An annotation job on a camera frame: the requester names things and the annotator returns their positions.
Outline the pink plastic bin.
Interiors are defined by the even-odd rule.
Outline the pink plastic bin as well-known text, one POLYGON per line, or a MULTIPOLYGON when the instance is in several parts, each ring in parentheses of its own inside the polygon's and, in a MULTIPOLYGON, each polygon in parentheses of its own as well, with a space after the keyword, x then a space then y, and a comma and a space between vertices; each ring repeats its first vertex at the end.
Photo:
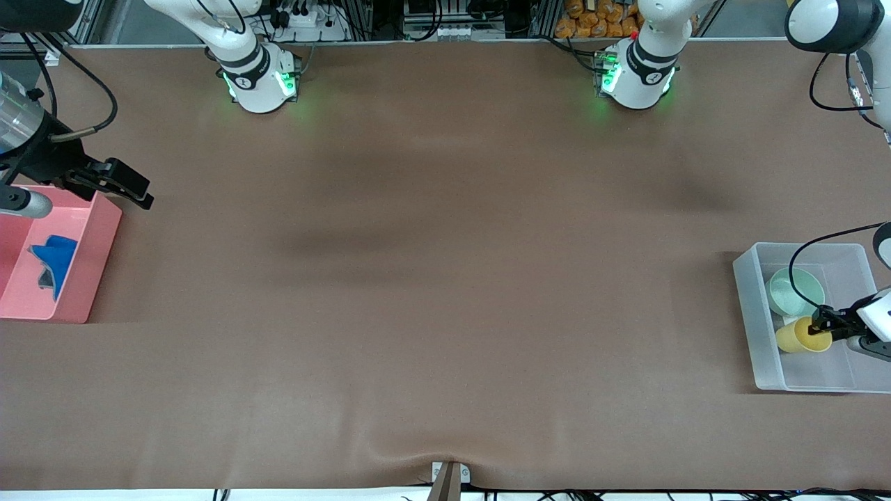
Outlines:
POLYGON ((123 212, 101 193, 86 202, 70 191, 29 185, 53 203, 45 218, 0 215, 0 320, 83 324, 91 312, 123 212), (57 302, 36 284, 41 266, 28 247, 57 234, 77 241, 57 302))

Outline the orange snack packets pile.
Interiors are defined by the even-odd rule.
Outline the orange snack packets pile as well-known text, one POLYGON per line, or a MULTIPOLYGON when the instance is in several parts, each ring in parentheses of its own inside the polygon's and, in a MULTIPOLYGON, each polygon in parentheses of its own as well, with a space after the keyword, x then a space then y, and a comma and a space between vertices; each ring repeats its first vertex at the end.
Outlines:
POLYGON ((644 26, 636 0, 561 0, 553 37, 629 38, 644 26))

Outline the yellow cup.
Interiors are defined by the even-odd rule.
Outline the yellow cup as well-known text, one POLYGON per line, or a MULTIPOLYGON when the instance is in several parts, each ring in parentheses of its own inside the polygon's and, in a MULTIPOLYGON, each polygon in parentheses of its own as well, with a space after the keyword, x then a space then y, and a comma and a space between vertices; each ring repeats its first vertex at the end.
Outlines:
POLYGON ((833 345, 833 334, 816 329, 811 317, 799 317, 775 332, 775 342, 788 354, 821 353, 833 345))

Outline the white power strip with plugs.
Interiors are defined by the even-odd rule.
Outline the white power strip with plugs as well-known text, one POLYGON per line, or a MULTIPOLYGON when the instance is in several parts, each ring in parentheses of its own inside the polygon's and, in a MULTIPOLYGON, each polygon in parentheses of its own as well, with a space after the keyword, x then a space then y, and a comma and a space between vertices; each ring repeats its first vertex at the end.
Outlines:
POLYGON ((274 42, 346 42, 354 39, 345 10, 322 0, 271 0, 265 20, 274 42))

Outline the clear plastic bin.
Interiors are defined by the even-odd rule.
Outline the clear plastic bin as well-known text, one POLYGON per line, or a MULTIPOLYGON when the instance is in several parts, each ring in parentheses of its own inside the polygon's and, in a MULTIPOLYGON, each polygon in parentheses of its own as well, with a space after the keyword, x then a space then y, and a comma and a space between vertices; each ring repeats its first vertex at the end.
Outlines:
MULTIPOLYGON (((843 340, 819 354, 788 354, 778 349, 775 332, 792 319, 770 310, 767 282, 774 273, 788 269, 798 247, 793 242, 757 242, 733 262, 755 386, 776 391, 891 395, 891 363, 860 354, 843 340)), ((860 244, 815 244, 798 256, 795 266, 819 280, 831 307, 846 308, 877 292, 866 250, 860 244)))

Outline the blue cloth with grey edge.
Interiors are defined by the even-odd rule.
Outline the blue cloth with grey edge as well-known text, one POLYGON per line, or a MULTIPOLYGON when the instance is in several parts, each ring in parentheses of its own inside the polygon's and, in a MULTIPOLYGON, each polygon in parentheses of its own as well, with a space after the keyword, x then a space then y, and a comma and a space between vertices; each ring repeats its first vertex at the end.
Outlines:
POLYGON ((28 252, 41 266, 36 284, 39 289, 50 289, 54 302, 57 302, 61 291, 63 291, 77 244, 79 242, 71 238, 51 234, 43 244, 34 244, 28 247, 28 252))

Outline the light green bowl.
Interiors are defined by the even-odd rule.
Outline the light green bowl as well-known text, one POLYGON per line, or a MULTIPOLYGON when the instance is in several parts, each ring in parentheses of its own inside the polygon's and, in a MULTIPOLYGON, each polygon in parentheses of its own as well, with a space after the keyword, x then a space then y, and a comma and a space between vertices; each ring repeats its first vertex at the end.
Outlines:
POLYGON ((766 282, 771 311, 781 317, 810 317, 826 301, 820 280, 804 269, 777 270, 766 282))

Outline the metal clamp bracket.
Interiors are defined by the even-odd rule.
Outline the metal clamp bracket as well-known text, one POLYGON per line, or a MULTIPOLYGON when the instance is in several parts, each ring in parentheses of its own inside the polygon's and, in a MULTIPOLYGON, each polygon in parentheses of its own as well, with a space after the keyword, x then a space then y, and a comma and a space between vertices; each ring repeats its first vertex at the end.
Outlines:
POLYGON ((443 473, 451 473, 451 479, 458 478, 462 485, 471 484, 471 469, 464 463, 458 462, 433 462, 432 478, 430 484, 433 484, 443 473))

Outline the brown table mat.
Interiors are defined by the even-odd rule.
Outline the brown table mat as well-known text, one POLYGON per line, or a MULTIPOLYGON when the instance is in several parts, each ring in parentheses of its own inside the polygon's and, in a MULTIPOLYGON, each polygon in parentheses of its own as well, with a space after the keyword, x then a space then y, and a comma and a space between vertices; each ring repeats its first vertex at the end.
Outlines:
POLYGON ((891 489, 891 397, 757 391, 732 260, 891 218, 817 54, 691 42, 623 110, 547 42, 320 47, 242 111, 200 49, 76 49, 149 178, 83 326, 0 323, 0 489, 891 489))

